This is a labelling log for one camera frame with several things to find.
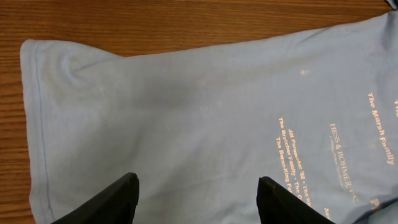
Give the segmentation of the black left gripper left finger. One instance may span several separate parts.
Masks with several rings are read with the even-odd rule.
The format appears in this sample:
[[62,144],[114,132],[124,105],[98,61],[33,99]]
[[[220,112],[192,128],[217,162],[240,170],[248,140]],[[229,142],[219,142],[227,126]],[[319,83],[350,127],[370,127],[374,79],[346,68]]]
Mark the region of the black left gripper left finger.
[[129,172],[53,224],[132,224],[139,179]]

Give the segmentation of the light blue t-shirt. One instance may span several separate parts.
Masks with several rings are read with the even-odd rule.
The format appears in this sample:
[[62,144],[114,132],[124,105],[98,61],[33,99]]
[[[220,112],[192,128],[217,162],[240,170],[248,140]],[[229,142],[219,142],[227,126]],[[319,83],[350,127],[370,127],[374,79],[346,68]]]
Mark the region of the light blue t-shirt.
[[20,49],[37,223],[128,172],[136,223],[258,223],[268,176],[335,223],[397,197],[397,13],[266,40],[121,57]]

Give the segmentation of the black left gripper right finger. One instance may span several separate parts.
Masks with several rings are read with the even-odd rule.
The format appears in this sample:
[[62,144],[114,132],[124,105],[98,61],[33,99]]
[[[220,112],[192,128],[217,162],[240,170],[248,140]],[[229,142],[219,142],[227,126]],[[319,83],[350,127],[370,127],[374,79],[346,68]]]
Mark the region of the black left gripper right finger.
[[261,177],[256,197],[262,224],[334,224],[270,177]]

